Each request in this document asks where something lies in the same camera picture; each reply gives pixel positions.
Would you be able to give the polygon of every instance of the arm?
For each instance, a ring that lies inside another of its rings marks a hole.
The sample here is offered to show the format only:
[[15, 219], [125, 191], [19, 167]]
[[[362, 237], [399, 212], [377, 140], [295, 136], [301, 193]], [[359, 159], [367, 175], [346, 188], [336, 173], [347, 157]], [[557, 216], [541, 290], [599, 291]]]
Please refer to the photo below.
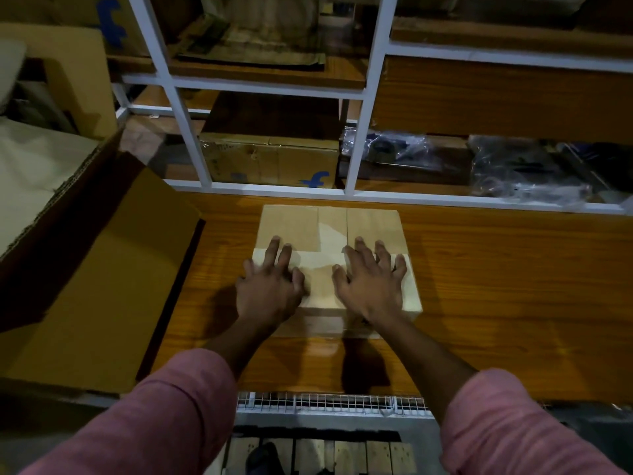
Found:
[[332, 274], [345, 306], [374, 325], [402, 361], [441, 425], [441, 457], [450, 473], [518, 475], [624, 474], [590, 443], [565, 428], [503, 370], [476, 371], [402, 313], [405, 261], [376, 243], [377, 260], [362, 239], [346, 247], [351, 281]]
[[235, 381], [253, 353], [294, 313], [303, 274], [288, 273], [292, 249], [275, 265], [279, 239], [261, 270], [244, 262], [238, 320], [204, 348], [179, 353], [126, 397], [23, 473], [92, 475], [202, 473], [233, 429]]

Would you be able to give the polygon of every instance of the white metal frame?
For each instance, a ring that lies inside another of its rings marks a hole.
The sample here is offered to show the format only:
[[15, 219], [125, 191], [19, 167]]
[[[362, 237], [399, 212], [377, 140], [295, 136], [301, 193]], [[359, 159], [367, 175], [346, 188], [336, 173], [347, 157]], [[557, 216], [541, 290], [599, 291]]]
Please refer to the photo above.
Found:
[[[145, 38], [156, 73], [127, 73], [122, 76], [125, 83], [160, 85], [165, 90], [171, 107], [143, 106], [128, 102], [125, 92], [113, 84], [113, 91], [121, 105], [117, 117], [124, 118], [129, 113], [174, 116], [189, 151], [192, 164], [196, 169], [199, 182], [166, 180], [172, 187], [182, 191], [205, 193], [224, 193], [257, 196], [278, 196], [307, 199], [347, 199], [351, 201], [371, 201], [384, 203], [407, 203], [418, 205], [446, 205], [464, 207], [490, 207], [533, 209], [542, 211], [565, 211], [563, 207], [550, 203], [509, 203], [496, 198], [475, 196], [434, 195], [418, 193], [357, 191], [356, 180], [365, 146], [380, 73], [386, 54], [410, 57], [428, 57], [462, 61], [481, 61], [514, 65], [544, 66], [573, 70], [599, 70], [618, 73], [633, 73], [633, 60], [581, 57], [574, 55], [543, 54], [519, 52], [515, 50], [488, 50], [458, 46], [432, 46], [393, 42], [390, 39], [396, 3], [398, 0], [380, 0], [374, 40], [367, 67], [367, 83], [362, 90], [326, 87], [303, 87], [282, 83], [258, 83], [253, 81], [235, 81], [229, 79], [203, 79], [171, 75], [168, 68], [168, 55], [156, 17], [149, 0], [130, 0], [132, 10]], [[178, 88], [200, 88], [207, 90], [225, 90], [263, 94], [302, 95], [343, 100], [362, 101], [356, 126], [354, 149], [349, 163], [347, 183], [344, 190], [313, 189], [287, 187], [281, 185], [254, 185], [247, 183], [213, 182], [202, 156], [200, 145], [191, 125], [190, 114], [206, 114], [208, 110], [187, 109]], [[610, 203], [587, 203], [579, 211], [583, 213], [633, 214], [633, 203], [621, 205]]]

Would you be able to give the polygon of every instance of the pink shirt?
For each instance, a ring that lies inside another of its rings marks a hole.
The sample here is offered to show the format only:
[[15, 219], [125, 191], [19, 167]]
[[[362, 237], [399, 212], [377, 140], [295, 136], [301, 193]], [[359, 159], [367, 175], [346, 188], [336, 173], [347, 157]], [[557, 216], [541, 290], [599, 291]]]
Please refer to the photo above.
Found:
[[[237, 388], [218, 354], [172, 358], [23, 474], [200, 474], [231, 435]], [[625, 474], [503, 370], [471, 378], [440, 431], [452, 474]]]

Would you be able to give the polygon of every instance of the finger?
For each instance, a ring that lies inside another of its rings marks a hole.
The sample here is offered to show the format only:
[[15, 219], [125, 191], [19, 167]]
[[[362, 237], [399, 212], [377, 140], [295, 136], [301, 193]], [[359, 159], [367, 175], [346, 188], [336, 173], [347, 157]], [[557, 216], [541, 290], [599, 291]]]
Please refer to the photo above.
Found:
[[405, 262], [405, 257], [402, 255], [396, 256], [396, 263], [394, 268], [394, 275], [396, 276], [396, 280], [398, 282], [402, 282], [402, 279], [405, 278], [407, 274], [407, 263]]
[[380, 268], [391, 271], [391, 255], [382, 240], [376, 241], [376, 259]]
[[354, 250], [352, 247], [347, 245], [343, 248], [343, 253], [347, 257], [347, 261], [349, 262], [349, 269], [354, 273], [360, 273], [362, 270], [367, 270], [365, 268], [365, 261], [363, 260], [362, 255]]
[[255, 264], [253, 263], [252, 258], [244, 260], [242, 262], [242, 266], [244, 267], [244, 273], [246, 274], [246, 277], [244, 278], [251, 278], [255, 274]]
[[264, 255], [264, 263], [261, 264], [262, 269], [264, 270], [272, 270], [275, 266], [275, 259], [277, 258], [277, 250], [279, 250], [279, 241], [281, 239], [275, 235], [268, 248], [266, 248], [266, 254]]
[[334, 283], [334, 293], [345, 303], [347, 297], [347, 291], [349, 290], [349, 282], [347, 281], [347, 275], [341, 265], [334, 265], [332, 267], [332, 282]]
[[292, 269], [292, 289], [301, 298], [306, 294], [305, 281], [306, 276], [303, 272], [297, 267], [294, 267]]
[[363, 257], [367, 268], [371, 269], [376, 265], [374, 254], [370, 249], [368, 249], [367, 245], [365, 245], [365, 241], [362, 237], [356, 237], [356, 240], [354, 240], [354, 248], [356, 248], [356, 251]]
[[288, 264], [290, 263], [290, 257], [292, 256], [292, 245], [286, 243], [283, 248], [281, 248], [281, 253], [279, 254], [279, 259], [277, 260], [277, 266], [275, 267], [275, 271], [280, 275], [283, 275], [286, 270], [288, 270]]

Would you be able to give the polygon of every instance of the metal grid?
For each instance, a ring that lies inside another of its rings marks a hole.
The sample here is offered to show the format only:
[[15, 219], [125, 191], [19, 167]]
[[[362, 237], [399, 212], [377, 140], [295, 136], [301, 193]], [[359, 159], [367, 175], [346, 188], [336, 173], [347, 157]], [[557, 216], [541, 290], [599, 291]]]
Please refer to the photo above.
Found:
[[[562, 207], [550, 203], [507, 203], [501, 199], [433, 195], [417, 193], [397, 193], [378, 191], [357, 191], [356, 179], [365, 146], [365, 137], [370, 124], [374, 100], [380, 81], [380, 73], [386, 54], [410, 57], [427, 57], [438, 59], [458, 59], [463, 61], [485, 61], [487, 63], [503, 63], [527, 66], [548, 66], [552, 68], [567, 68], [573, 70], [601, 70], [620, 73], [633, 73], [633, 61], [626, 59], [610, 59], [604, 57], [577, 57], [561, 54], [545, 54], [537, 52], [521, 52], [516, 50], [487, 50], [470, 47], [433, 46], [428, 44], [406, 44], [393, 42], [390, 39], [391, 24], [393, 22], [398, 0], [380, 0], [378, 18], [374, 40], [367, 66], [367, 84], [362, 90], [345, 88], [303, 87], [280, 83], [258, 83], [255, 81], [235, 81], [229, 79], [203, 79], [196, 77], [178, 77], [169, 72], [168, 52], [165, 41], [154, 15], [149, 0], [129, 0], [132, 11], [138, 21], [141, 33], [145, 39], [147, 49], [156, 67], [155, 74], [126, 73], [122, 78], [125, 83], [139, 83], [160, 85], [171, 104], [171, 108], [156, 108], [154, 114], [169, 114], [178, 122], [181, 135], [189, 151], [189, 156], [199, 178], [199, 182], [180, 182], [166, 180], [172, 187], [183, 191], [198, 191], [204, 193], [226, 193], [258, 196], [278, 196], [289, 198], [325, 198], [344, 199], [350, 201], [371, 201], [382, 203], [409, 203], [416, 205], [442, 205], [466, 207], [490, 207], [511, 209], [535, 209], [542, 211], [565, 211]], [[314, 193], [309, 188], [286, 186], [250, 185], [243, 183], [217, 183], [211, 180], [200, 149], [197, 137], [191, 124], [191, 117], [183, 102], [178, 87], [227, 90], [235, 92], [271, 93], [282, 95], [303, 95], [312, 97], [327, 97], [337, 99], [361, 100], [360, 116], [358, 117], [354, 149], [349, 163], [347, 183], [343, 190], [322, 190]], [[136, 106], [126, 103], [121, 90], [115, 87], [115, 95], [121, 104], [117, 117], [123, 120], [129, 113], [151, 112], [153, 107]], [[603, 213], [609, 215], [633, 215], [633, 197], [621, 204], [616, 203], [587, 203], [580, 210], [582, 213]]]
[[423, 398], [334, 393], [240, 392], [238, 413], [432, 419]]

